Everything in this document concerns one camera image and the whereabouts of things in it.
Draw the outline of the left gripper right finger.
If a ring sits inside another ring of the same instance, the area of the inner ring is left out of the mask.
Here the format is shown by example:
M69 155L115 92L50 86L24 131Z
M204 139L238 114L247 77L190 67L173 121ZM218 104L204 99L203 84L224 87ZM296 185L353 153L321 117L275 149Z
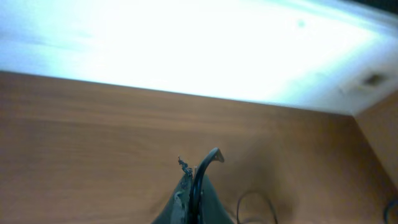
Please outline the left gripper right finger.
M220 202L216 190L207 175L203 177L200 207L204 224L234 223Z

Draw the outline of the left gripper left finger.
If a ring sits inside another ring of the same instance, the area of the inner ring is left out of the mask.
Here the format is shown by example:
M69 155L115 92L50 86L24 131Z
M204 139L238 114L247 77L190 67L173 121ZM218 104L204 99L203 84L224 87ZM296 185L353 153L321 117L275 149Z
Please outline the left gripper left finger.
M190 189L193 182L193 170L186 162L178 158L184 174L171 194L164 209L155 218L152 224L186 224L188 223L188 207Z

